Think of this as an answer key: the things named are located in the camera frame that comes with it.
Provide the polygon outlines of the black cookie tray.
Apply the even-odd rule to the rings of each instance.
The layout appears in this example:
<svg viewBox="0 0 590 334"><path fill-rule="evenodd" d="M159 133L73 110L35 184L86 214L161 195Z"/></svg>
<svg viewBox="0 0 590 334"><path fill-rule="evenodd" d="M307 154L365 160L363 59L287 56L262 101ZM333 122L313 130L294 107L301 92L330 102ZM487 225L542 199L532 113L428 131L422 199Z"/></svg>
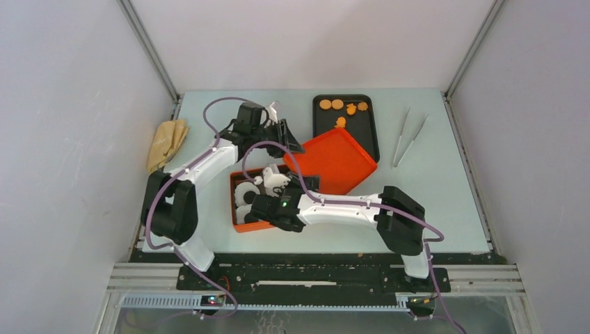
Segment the black cookie tray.
<svg viewBox="0 0 590 334"><path fill-rule="evenodd" d="M340 99L344 102L344 108L335 110L322 110L319 107L321 100ZM358 104L366 102L367 111L359 111ZM353 116L346 113L347 104L353 103L357 106L357 111ZM314 137L323 134L329 130L335 129L335 121L338 117L346 118L345 130L357 141L357 143L367 152L367 154L378 163L381 159L381 153L378 145L378 136L376 131L376 122L374 117L374 108L372 99L364 94L324 94L317 95L312 99L312 135Z"/></svg>

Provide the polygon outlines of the orange cookie box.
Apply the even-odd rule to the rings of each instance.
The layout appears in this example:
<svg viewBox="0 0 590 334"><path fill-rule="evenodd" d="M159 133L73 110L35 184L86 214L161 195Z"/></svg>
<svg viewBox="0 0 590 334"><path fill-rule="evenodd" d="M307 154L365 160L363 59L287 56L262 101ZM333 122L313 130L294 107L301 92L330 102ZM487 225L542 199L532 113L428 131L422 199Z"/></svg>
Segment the orange cookie box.
<svg viewBox="0 0 590 334"><path fill-rule="evenodd" d="M278 197L268 194L264 183L255 184L246 179L241 171L230 174L230 198L232 203L232 225L238 233L254 232L274 228L270 223L256 219L251 213L256 195Z"/></svg>

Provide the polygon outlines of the metal tongs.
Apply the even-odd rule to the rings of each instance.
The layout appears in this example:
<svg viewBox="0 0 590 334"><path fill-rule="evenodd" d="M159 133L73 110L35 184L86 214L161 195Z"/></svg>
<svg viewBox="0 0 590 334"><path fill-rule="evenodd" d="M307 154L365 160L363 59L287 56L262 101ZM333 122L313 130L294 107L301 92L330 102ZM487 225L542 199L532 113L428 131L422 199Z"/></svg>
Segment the metal tongs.
<svg viewBox="0 0 590 334"><path fill-rule="evenodd" d="M410 148L416 142L417 137L422 133L422 130L429 119L429 114L424 114L422 119L414 127L410 127L410 115L412 114L412 108L406 109L405 115L402 118L401 128L399 130L397 141L394 146L393 157L391 161L391 167L397 168L400 163L404 160L405 156L409 152Z"/></svg>

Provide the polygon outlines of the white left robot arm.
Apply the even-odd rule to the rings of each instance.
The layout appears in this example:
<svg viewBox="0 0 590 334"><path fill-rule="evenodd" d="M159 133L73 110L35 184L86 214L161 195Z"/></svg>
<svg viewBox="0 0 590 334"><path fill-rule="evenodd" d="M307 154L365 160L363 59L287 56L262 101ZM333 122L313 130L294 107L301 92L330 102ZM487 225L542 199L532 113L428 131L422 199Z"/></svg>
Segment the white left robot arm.
<svg viewBox="0 0 590 334"><path fill-rule="evenodd" d="M189 162L165 172L150 174L143 200L141 223L145 242L153 251L174 252L185 265L193 267L193 281L202 289L213 289L220 271L212 266L214 252L198 236L198 193L219 173L244 158L251 148L263 148L273 158L286 151L301 153L301 144L293 137L287 121L277 116L278 102L262 106L239 98L237 116L214 132L207 149Z"/></svg>

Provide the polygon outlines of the orange box lid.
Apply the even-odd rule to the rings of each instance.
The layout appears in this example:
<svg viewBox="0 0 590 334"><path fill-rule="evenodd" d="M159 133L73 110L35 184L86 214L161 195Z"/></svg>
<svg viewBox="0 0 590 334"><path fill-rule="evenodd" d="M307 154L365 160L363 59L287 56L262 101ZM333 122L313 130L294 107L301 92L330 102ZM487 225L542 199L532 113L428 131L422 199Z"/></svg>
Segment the orange box lid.
<svg viewBox="0 0 590 334"><path fill-rule="evenodd" d="M304 176L318 176L319 192L346 195L377 169L377 163L343 128L334 128L303 144L304 153L285 155L284 164Z"/></svg>

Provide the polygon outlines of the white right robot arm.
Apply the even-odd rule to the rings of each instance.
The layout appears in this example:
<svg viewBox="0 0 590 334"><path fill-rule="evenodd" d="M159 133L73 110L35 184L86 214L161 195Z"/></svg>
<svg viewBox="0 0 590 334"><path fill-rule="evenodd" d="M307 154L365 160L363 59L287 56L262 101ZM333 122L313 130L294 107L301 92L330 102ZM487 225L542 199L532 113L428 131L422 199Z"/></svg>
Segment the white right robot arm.
<svg viewBox="0 0 590 334"><path fill-rule="evenodd" d="M288 232L319 224L370 228L389 251L401 256L409 288L422 291L433 280L423 241L425 209L395 186L385 186L380 193L344 196L311 191L290 180L271 194L255 194L249 214Z"/></svg>

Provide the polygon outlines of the black sandwich cookie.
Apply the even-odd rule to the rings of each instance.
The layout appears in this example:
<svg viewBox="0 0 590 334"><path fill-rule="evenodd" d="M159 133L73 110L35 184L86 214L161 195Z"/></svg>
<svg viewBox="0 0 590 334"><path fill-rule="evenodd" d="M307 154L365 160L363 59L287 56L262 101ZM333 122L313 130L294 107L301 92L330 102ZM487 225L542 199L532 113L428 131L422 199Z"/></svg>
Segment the black sandwich cookie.
<svg viewBox="0 0 590 334"><path fill-rule="evenodd" d="M243 194L243 200L247 205L251 205L257 193L255 191L247 191Z"/></svg>

